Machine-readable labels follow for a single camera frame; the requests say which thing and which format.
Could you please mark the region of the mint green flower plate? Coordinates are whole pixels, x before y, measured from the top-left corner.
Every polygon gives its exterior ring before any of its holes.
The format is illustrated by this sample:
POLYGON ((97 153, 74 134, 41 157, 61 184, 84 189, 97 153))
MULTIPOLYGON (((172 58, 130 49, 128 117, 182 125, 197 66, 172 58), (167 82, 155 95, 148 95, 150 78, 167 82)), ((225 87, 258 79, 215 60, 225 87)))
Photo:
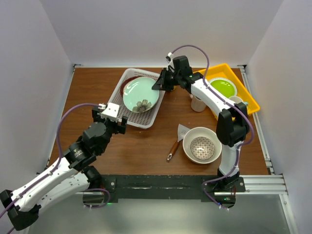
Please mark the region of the mint green flower plate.
POLYGON ((150 77, 137 77, 128 82, 122 90, 125 107, 133 113, 144 113, 158 102, 159 90, 153 90, 156 80, 150 77))

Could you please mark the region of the white perforated plastic basket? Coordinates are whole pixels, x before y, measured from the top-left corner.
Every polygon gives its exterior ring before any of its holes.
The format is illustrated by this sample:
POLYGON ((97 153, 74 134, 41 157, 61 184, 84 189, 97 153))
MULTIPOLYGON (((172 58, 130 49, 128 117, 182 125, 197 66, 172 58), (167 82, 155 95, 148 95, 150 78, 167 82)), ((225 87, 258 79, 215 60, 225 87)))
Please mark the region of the white perforated plastic basket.
POLYGON ((126 116, 128 118, 127 124, 132 125, 138 128, 147 129, 151 127, 154 123, 154 120, 157 116, 158 110, 160 108, 161 102, 163 100, 163 97, 165 95, 165 91, 160 91, 160 97, 158 99, 158 102, 155 104, 154 107, 152 107, 150 110, 144 112, 144 113, 133 113, 132 111, 129 111, 124 103, 123 99, 120 95, 120 87, 122 83, 131 78, 131 77, 150 77, 157 81, 159 78, 159 74, 145 71, 141 69, 136 68, 128 68, 125 70, 123 75, 121 76, 119 82, 117 83, 111 97, 109 98, 108 102, 118 104, 120 106, 120 111, 118 114, 118 120, 121 121, 123 116, 126 116))

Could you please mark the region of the dark red rimmed plate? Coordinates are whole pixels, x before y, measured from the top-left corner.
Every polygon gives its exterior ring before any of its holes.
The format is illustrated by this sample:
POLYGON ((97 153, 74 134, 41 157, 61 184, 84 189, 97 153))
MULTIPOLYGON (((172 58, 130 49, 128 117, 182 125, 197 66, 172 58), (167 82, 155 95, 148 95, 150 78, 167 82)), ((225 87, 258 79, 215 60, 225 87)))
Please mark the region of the dark red rimmed plate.
POLYGON ((131 77, 131 78, 125 80, 125 81, 122 83, 122 85, 121 85, 121 87, 120 87, 120 95, 121 95, 121 97, 123 97, 123 93, 124 93, 124 89, 125 89, 126 85, 127 85, 129 82, 133 81, 134 79, 136 79, 136 78, 138 78, 138 77, 139 77, 139 76, 131 77))

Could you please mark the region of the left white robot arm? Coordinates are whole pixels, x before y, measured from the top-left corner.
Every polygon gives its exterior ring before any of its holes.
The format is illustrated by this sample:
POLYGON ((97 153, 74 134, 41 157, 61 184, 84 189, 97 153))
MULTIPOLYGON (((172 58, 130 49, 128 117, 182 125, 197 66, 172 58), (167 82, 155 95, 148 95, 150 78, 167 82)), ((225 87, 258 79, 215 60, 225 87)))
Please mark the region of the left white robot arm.
POLYGON ((124 134, 127 118, 118 120, 120 106, 92 104, 93 123, 50 167, 16 190, 4 190, 0 200, 14 230, 21 231, 37 221, 40 214, 55 203, 83 191, 96 191, 101 176, 91 166, 102 155, 113 134, 124 134))

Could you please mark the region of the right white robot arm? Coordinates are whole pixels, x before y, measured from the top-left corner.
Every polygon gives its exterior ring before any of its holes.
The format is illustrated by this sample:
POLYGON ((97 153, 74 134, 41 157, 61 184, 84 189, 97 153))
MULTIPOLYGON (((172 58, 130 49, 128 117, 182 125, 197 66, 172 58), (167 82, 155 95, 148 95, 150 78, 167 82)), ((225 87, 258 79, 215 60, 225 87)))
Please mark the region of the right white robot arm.
POLYGON ((169 53, 166 60, 168 66, 162 69, 152 89, 170 92, 179 86, 203 101, 218 116, 216 136, 222 144, 221 164, 217 178, 203 182, 203 188, 212 183, 227 192, 238 181, 240 151, 246 135, 253 132, 247 106, 229 100, 208 83, 205 75, 194 73, 186 56, 175 57, 169 53))

